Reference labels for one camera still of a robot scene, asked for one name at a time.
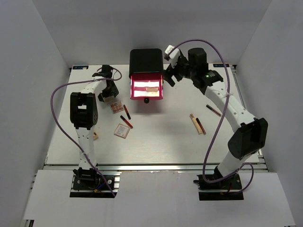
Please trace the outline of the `eyeshadow palette clear case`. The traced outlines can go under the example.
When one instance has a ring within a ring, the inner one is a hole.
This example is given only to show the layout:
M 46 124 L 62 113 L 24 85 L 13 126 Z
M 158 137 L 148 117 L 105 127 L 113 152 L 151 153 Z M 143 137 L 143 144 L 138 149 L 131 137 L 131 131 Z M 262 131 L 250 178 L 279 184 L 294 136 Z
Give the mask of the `eyeshadow palette clear case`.
M 124 105 L 121 101 L 113 102 L 110 104 L 110 108 L 113 114 L 121 112 L 124 110 Z

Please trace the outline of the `red lip gloss tube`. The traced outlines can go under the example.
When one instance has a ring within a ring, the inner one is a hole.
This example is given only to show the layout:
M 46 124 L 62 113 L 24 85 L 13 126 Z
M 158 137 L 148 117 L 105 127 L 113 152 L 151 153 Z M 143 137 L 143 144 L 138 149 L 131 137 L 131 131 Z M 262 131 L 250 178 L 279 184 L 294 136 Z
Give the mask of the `red lip gloss tube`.
M 127 118 L 130 120 L 130 119 L 131 119 L 131 116 L 130 116 L 130 114 L 129 114 L 129 112 L 128 112 L 128 109 L 127 109 L 126 105 L 123 105 L 123 108 L 124 108 L 124 111 L 125 111 L 125 113 L 126 113 L 126 115 L 127 115 Z

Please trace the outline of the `pink drawer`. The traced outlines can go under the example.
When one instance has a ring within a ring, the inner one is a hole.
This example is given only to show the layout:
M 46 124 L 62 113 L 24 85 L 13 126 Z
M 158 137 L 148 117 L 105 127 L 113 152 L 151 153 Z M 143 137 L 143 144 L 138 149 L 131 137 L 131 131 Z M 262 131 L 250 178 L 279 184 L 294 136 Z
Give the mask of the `pink drawer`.
M 163 76 L 159 72 L 133 73 L 130 76 L 130 99 L 149 103 L 163 99 Z

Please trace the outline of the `red black lipstick tube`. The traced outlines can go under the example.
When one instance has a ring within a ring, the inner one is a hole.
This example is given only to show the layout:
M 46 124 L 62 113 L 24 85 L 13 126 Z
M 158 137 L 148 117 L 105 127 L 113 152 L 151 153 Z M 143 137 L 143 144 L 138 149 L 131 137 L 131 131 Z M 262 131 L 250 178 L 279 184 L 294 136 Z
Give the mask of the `red black lipstick tube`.
M 131 129 L 133 129 L 134 127 L 130 124 L 130 122 L 125 119 L 122 115 L 120 116 L 120 118 L 122 119 L 122 121 L 127 124 L 128 127 L 130 127 Z

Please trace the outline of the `black drawer cabinet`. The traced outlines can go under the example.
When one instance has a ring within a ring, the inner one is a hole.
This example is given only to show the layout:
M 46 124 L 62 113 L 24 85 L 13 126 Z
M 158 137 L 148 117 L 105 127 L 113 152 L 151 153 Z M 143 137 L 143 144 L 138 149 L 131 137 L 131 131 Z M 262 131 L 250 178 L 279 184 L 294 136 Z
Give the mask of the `black drawer cabinet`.
M 162 50 L 159 48 L 130 51 L 130 80 L 160 80 L 163 72 Z

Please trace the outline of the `beige compact with label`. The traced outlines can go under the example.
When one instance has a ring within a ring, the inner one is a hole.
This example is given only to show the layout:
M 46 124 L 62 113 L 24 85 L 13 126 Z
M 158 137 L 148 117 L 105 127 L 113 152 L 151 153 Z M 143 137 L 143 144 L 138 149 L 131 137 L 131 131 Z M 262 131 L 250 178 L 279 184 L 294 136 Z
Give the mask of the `beige compact with label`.
M 117 128 L 114 131 L 114 135 L 125 139 L 129 133 L 130 129 L 131 128 L 128 126 L 118 124 Z

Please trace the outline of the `beige foundation bottle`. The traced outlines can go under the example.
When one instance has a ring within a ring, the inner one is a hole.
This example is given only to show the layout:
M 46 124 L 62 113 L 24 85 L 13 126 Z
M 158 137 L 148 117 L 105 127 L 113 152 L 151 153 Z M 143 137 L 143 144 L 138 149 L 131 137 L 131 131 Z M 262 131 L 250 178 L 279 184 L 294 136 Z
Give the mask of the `beige foundation bottle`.
M 93 132 L 93 139 L 94 139 L 94 140 L 97 140 L 97 139 L 98 139 L 98 135 L 97 135 L 95 132 Z

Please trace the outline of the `dark mascara tube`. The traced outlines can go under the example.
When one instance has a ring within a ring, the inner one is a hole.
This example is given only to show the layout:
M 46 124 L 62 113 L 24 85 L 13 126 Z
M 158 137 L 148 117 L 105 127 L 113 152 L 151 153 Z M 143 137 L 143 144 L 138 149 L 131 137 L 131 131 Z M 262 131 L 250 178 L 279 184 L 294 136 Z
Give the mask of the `dark mascara tube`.
M 214 108 L 212 108 L 210 105 L 206 105 L 206 108 L 208 108 L 210 111 L 212 111 L 213 113 L 215 113 L 219 117 L 222 116 L 222 114 L 220 112 L 218 112 L 217 110 L 215 110 Z

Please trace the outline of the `dark red lip liner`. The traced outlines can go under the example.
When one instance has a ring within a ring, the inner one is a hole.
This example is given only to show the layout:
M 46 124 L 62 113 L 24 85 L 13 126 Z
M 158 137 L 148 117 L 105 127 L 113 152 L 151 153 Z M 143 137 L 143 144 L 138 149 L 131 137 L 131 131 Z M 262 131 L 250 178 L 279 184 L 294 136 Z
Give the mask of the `dark red lip liner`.
M 204 135 L 206 135 L 206 131 L 205 131 L 204 127 L 202 126 L 202 124 L 201 124 L 200 120 L 199 120 L 198 118 L 196 118 L 196 121 L 197 121 L 197 123 L 198 123 L 199 127 L 201 128 L 202 133 L 203 133 Z

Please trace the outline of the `tan square compact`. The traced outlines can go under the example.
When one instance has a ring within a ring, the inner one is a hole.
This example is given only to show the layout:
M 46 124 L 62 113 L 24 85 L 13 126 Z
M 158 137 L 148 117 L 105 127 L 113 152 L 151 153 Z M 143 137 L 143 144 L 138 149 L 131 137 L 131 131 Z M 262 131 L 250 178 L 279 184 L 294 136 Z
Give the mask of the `tan square compact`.
M 147 97 L 158 97 L 160 95 L 158 87 L 147 87 L 146 96 Z

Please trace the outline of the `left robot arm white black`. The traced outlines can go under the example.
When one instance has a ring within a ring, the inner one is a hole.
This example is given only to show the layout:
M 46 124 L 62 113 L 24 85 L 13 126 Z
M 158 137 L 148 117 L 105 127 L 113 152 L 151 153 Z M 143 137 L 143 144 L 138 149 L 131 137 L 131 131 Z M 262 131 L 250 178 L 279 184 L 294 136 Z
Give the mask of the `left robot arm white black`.
M 98 105 L 116 97 L 119 91 L 112 79 L 94 80 L 79 92 L 70 95 L 70 121 L 78 137 L 80 146 L 80 170 L 93 170 L 97 167 L 94 151 L 93 132 L 98 122 Z

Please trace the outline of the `gold concealer tube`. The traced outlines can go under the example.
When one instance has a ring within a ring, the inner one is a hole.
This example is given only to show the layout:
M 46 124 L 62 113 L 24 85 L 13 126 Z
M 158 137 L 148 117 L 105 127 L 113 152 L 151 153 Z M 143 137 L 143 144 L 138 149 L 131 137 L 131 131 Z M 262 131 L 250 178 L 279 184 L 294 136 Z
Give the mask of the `gold concealer tube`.
M 198 134 L 203 134 L 203 135 L 204 135 L 205 133 L 204 133 L 203 129 L 201 128 L 201 126 L 199 125 L 199 123 L 197 122 L 197 120 L 196 120 L 196 118 L 193 116 L 193 114 L 190 114 L 189 117 L 190 117 L 192 123 L 194 124 L 194 126 L 195 126 L 195 128 L 196 128 Z

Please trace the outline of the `right blue table label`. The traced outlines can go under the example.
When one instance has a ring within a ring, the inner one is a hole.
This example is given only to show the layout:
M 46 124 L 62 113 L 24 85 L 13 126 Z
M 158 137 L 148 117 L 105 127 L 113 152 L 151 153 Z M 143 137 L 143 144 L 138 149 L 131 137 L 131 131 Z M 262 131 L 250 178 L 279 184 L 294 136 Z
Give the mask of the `right blue table label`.
M 213 63 L 213 67 L 214 68 L 224 68 L 224 64 L 222 64 L 222 63 Z

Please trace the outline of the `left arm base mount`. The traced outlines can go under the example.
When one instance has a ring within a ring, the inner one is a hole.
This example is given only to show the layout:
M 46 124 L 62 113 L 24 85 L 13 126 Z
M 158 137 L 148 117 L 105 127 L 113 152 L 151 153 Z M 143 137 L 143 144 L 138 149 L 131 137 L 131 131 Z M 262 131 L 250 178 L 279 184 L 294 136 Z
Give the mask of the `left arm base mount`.
M 114 198 L 116 176 L 104 175 L 104 178 L 90 168 L 73 170 L 70 198 Z

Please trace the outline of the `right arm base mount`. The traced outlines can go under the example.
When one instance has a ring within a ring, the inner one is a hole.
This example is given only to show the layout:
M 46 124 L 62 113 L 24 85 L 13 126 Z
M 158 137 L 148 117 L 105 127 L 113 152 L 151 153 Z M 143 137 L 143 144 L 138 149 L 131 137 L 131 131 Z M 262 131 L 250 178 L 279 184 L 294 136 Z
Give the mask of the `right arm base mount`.
M 200 201 L 242 201 L 244 200 L 242 184 L 239 174 L 235 174 L 223 181 L 207 183 L 203 175 L 197 175 L 193 181 L 198 186 Z

